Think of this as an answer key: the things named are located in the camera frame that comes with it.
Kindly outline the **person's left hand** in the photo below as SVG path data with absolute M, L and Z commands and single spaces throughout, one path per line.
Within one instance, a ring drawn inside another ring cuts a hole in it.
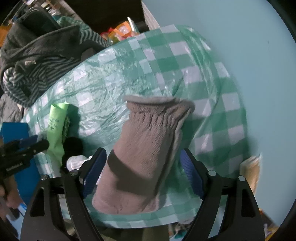
M 18 191 L 17 183 L 14 176 L 1 181 L 1 197 L 6 201 L 9 208 L 18 209 L 23 202 Z

